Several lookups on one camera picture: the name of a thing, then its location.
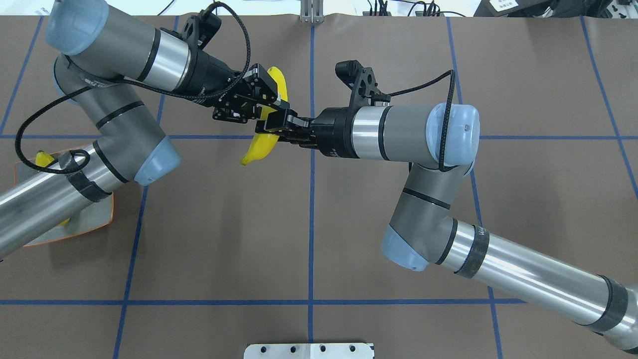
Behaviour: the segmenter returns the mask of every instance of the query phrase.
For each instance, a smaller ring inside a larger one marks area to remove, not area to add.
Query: white label
[[[516,0],[489,0],[496,11],[505,11],[518,6]]]

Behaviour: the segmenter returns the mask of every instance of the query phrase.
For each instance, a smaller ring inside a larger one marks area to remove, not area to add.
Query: light blue joint cap
[[[63,54],[77,55],[98,38],[107,18],[108,4],[104,0],[56,0],[45,40]]]
[[[388,229],[381,243],[381,251],[387,259],[395,262],[403,268],[413,271],[423,271],[427,267],[427,261],[417,251],[412,249],[405,240],[388,225]]]
[[[135,181],[142,186],[148,186],[166,173],[173,171],[181,162],[182,157],[166,136],[137,171]]]
[[[439,161],[444,112],[445,103],[434,106],[426,123],[427,148],[436,161]],[[478,110],[472,105],[452,105],[447,127],[444,165],[469,165],[474,161],[480,139],[478,114]]]

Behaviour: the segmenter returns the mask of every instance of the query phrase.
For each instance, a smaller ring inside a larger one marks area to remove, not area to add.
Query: black band
[[[461,268],[454,272],[464,278],[471,279],[483,265],[489,247],[489,232],[483,227],[474,226],[474,242],[470,253]]]
[[[128,104],[128,105],[126,105],[126,106],[122,106],[122,107],[120,107],[119,109],[117,109],[117,110],[115,110],[115,111],[111,112],[110,114],[108,114],[108,115],[104,116],[104,118],[103,118],[103,119],[99,120],[99,121],[95,124],[95,127],[97,127],[97,128],[98,128],[98,130],[99,130],[100,128],[102,128],[102,126],[106,125],[106,124],[107,124],[110,120],[112,120],[112,119],[114,119],[114,118],[116,118],[116,117],[120,116],[121,114],[125,113],[125,112],[126,112],[126,111],[128,111],[128,110],[132,110],[132,109],[134,109],[135,107],[140,107],[140,106],[144,106],[144,102],[142,102],[142,101],[136,101],[136,102],[133,102],[133,103],[129,103],[129,104]]]
[[[443,201],[439,201],[438,199],[432,198],[432,197],[430,197],[430,196],[428,196],[426,194],[423,194],[421,192],[417,192],[415,190],[411,190],[411,189],[409,189],[407,187],[403,188],[403,193],[409,194],[412,197],[416,197],[418,199],[422,199],[423,201],[430,202],[430,203],[435,204],[435,205],[437,205],[439,207],[443,207],[446,210],[450,209],[450,205],[449,204],[447,204],[447,203],[445,203]]]
[[[384,160],[389,161],[388,156],[385,154],[385,146],[383,145],[383,129],[385,128],[385,118],[388,116],[388,111],[390,111],[390,108],[392,106],[388,106],[385,108],[385,110],[383,110],[383,113],[381,114],[381,120],[379,120],[379,151],[381,152],[381,157],[383,157]]]
[[[605,280],[607,289],[609,290],[607,307],[597,321],[586,325],[585,328],[593,332],[604,333],[620,324],[623,317],[625,317],[629,304],[629,295],[627,294],[627,289],[622,284],[604,275],[600,277]]]
[[[78,167],[75,158],[69,152],[58,156],[58,160],[60,162],[61,169]],[[71,185],[73,185],[80,194],[91,202],[100,202],[102,199],[110,196],[110,193],[104,192],[102,188],[95,184],[95,182],[89,181],[82,170],[69,173],[65,176],[69,183],[71,183]]]
[[[95,153],[98,154],[98,157],[100,158],[100,160],[102,160],[102,162],[108,168],[108,170],[111,171],[113,176],[115,176],[117,179],[119,179],[120,182],[122,182],[122,183],[128,182],[128,179],[124,178],[124,176],[122,176],[119,172],[117,172],[117,169],[115,169],[115,167],[113,167],[111,162],[104,155],[104,152],[102,152],[102,149],[100,148],[100,145],[98,144],[97,140],[93,141],[93,148],[95,149]]]
[[[158,55],[158,49],[160,48],[160,38],[161,31],[155,29],[155,37],[153,38],[153,45],[151,46],[151,53],[149,54],[149,58],[146,60],[146,65],[144,65],[144,69],[140,76],[136,79],[137,81],[144,81],[146,77],[151,72],[151,67],[153,67],[153,63],[155,62],[155,57]]]
[[[452,244],[454,243],[454,238],[456,238],[456,230],[458,229],[458,227],[459,221],[457,221],[456,218],[452,218],[452,232],[450,232],[450,238],[447,240],[447,245],[445,246],[443,254],[439,258],[439,260],[436,261],[435,264],[441,264],[447,257],[448,253],[450,253],[450,249],[452,248]]]

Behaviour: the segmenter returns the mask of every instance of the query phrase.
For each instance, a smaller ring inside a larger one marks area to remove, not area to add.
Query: brown table surface
[[[172,28],[182,17],[144,17]],[[455,101],[479,109],[475,174],[452,214],[624,284],[638,273],[638,22],[331,15],[245,17],[253,60],[288,79],[301,116],[344,106],[334,64],[372,66],[386,92],[449,68]],[[58,97],[46,18],[2,17],[0,190],[13,136]],[[207,52],[240,68],[224,19]],[[439,103],[446,84],[394,104]],[[325,158],[279,144],[247,167],[252,125],[139,90],[183,157],[148,188],[117,191],[112,224],[0,263],[2,358],[242,358],[248,344],[375,344],[377,358],[626,358],[566,319],[436,265],[414,273],[380,252],[407,165]],[[65,103],[26,153],[97,138]]]

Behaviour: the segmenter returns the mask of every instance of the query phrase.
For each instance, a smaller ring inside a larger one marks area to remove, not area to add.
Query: banana
[[[273,66],[268,69],[268,73],[275,80],[275,82],[277,82],[277,91],[279,92],[281,99],[284,101],[288,101],[286,79],[284,78],[281,70]],[[271,109],[270,107],[263,107],[260,119],[267,119],[268,114],[271,112],[274,112],[274,109]],[[253,141],[250,142],[248,152],[246,152],[244,158],[241,159],[241,164],[248,165],[252,161],[261,160],[262,158],[266,157],[275,147],[278,139],[279,136],[277,135],[255,134],[253,136]]]
[[[42,150],[38,151],[36,154],[36,165],[39,165],[40,167],[48,167],[48,165],[50,165],[53,161],[55,161],[55,158]],[[65,225],[69,222],[69,220],[70,218],[67,218],[58,225]]]

